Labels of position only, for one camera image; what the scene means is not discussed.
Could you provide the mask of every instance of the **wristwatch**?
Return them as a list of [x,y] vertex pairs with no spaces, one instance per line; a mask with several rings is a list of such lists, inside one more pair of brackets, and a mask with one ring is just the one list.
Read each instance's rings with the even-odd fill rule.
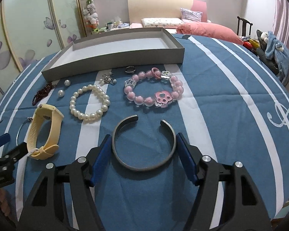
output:
[[[48,104],[40,104],[35,110],[33,121],[28,133],[27,148],[30,157],[37,160],[45,160],[52,157],[59,149],[58,141],[61,130],[61,123],[64,115],[55,107]],[[44,146],[36,148],[36,140],[39,135],[40,128],[46,119],[51,120],[51,127],[48,139]]]

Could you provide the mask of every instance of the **blue tablecloth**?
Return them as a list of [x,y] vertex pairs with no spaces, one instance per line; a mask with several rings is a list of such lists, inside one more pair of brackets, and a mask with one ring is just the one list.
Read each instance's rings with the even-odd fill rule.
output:
[[[114,69],[116,85],[104,85],[111,105],[102,119],[85,124],[70,114],[69,101],[77,89],[95,83],[109,70],[72,76],[71,86],[61,79],[50,95],[42,100],[56,106],[63,114],[59,151],[47,160],[23,158],[16,165],[16,183],[6,189],[12,195],[12,208],[20,216],[38,175],[49,162],[57,166],[85,156],[98,146],[106,134],[127,116],[137,114],[139,121],[126,128],[116,146],[118,155],[131,166],[144,167],[158,163],[170,152],[170,144],[159,127],[164,119],[175,132],[182,132],[190,144],[198,146],[202,154],[220,163],[241,161],[265,202],[271,218],[289,197],[289,94],[274,75],[242,46],[211,38],[175,34],[185,47],[182,65],[154,65],[169,70],[183,82],[184,94],[180,101],[168,108],[137,106],[126,99],[123,83],[130,78],[124,68]],[[0,149],[13,149],[19,126],[33,115],[36,107],[32,99],[45,86],[42,68],[55,54],[32,63],[11,85],[0,104],[0,135],[10,133],[11,142]],[[137,72],[152,66],[137,67]],[[65,96],[59,98],[58,90]],[[170,85],[144,80],[135,88],[145,97]],[[101,106],[94,94],[86,92],[77,99],[76,108],[92,113]],[[37,146],[42,146],[49,132],[46,124],[39,135]],[[20,133],[25,140],[29,125]],[[71,225],[76,225],[72,214],[72,200],[66,185],[66,203]],[[95,188],[95,203],[107,231],[182,230],[195,200],[197,187],[188,181],[175,153],[171,163],[161,170],[135,174],[122,168],[112,157],[102,181]],[[211,226],[219,222],[223,201],[220,184]]]

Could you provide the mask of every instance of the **headboard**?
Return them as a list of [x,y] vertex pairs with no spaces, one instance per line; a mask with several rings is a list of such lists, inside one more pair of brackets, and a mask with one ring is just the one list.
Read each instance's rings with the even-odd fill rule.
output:
[[201,11],[207,22],[207,3],[198,0],[128,0],[129,21],[141,23],[143,18],[181,18],[180,8]]

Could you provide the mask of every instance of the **pink beaded bracelet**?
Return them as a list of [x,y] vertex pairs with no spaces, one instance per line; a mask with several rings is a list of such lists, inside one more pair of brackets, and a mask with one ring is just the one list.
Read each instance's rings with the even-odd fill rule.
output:
[[[155,78],[157,80],[165,79],[170,81],[170,85],[173,88],[172,92],[167,90],[158,91],[155,93],[154,97],[147,97],[144,99],[142,96],[136,96],[134,93],[134,88],[139,80],[144,80],[145,78]],[[147,72],[139,72],[138,75],[133,75],[132,78],[124,82],[124,93],[130,101],[134,101],[136,105],[144,104],[147,107],[155,105],[156,107],[166,108],[173,101],[180,98],[184,92],[182,81],[178,80],[175,75],[172,75],[169,71],[160,71],[158,68],[152,68]]]

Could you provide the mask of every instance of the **gray box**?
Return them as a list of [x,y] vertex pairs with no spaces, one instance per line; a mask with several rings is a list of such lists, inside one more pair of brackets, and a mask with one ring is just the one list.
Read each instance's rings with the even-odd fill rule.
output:
[[92,71],[182,64],[184,47],[164,28],[119,29],[71,42],[42,70],[47,82]]

